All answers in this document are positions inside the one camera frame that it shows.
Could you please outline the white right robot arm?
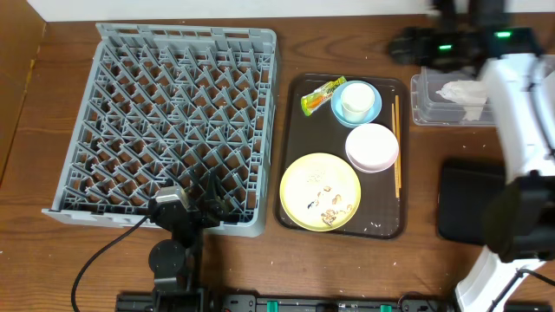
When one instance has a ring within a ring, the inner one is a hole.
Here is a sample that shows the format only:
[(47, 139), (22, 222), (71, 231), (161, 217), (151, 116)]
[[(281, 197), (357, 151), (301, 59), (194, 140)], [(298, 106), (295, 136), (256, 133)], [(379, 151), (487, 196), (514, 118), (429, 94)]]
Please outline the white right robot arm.
[(545, 49), (515, 28), (503, 1), (471, 1), (467, 25), (454, 0), (434, 0), (434, 28), (409, 27), (388, 45), (393, 60), (442, 72), (473, 67), (493, 109), (506, 186), (483, 213), (485, 245), (443, 311), (501, 311), (527, 276), (554, 258), (554, 107), (541, 78)]

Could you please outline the white paper napkin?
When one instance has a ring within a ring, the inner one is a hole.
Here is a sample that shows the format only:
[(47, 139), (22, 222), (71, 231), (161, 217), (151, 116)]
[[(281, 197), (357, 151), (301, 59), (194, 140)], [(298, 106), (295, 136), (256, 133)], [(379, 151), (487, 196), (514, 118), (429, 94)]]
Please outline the white paper napkin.
[(465, 110), (463, 120), (477, 121), (486, 105), (486, 86), (480, 81), (451, 81), (437, 94), (443, 99), (462, 105)]

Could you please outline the yellow green snack wrapper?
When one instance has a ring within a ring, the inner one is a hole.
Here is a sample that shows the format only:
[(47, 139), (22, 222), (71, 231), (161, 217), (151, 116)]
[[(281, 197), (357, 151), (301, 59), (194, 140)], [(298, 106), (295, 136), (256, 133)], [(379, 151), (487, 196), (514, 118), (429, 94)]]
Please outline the yellow green snack wrapper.
[(312, 93), (301, 98), (301, 109), (305, 116), (311, 116), (323, 104), (331, 99), (335, 90), (346, 83), (344, 76), (340, 76), (334, 81), (328, 81), (321, 87), (315, 89)]

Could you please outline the pale pink bowl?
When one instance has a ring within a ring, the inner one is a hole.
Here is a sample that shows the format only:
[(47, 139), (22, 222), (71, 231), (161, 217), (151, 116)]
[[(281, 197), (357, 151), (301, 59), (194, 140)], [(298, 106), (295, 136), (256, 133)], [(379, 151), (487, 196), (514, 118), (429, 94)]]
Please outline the pale pink bowl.
[(396, 161), (397, 139), (387, 127), (369, 123), (354, 128), (345, 141), (351, 165), (360, 172), (375, 173), (390, 168)]

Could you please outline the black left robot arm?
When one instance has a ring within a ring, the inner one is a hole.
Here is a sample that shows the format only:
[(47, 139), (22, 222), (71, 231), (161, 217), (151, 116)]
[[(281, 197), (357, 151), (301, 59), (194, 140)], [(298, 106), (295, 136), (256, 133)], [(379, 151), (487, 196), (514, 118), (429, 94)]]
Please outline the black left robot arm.
[(211, 293), (200, 285), (204, 230), (229, 216), (225, 190), (212, 172), (198, 204), (179, 186), (160, 189), (148, 202), (151, 222), (171, 237), (157, 243), (148, 257), (153, 272), (153, 311), (202, 312), (213, 309)]

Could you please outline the white paper cup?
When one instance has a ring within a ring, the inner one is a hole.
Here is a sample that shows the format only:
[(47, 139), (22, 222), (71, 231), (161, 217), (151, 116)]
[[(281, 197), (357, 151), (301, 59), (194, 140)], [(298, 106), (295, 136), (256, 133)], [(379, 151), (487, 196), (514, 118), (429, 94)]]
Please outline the white paper cup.
[(374, 90), (365, 82), (349, 82), (341, 92), (341, 103), (345, 120), (350, 123), (359, 123), (364, 120), (374, 106)]

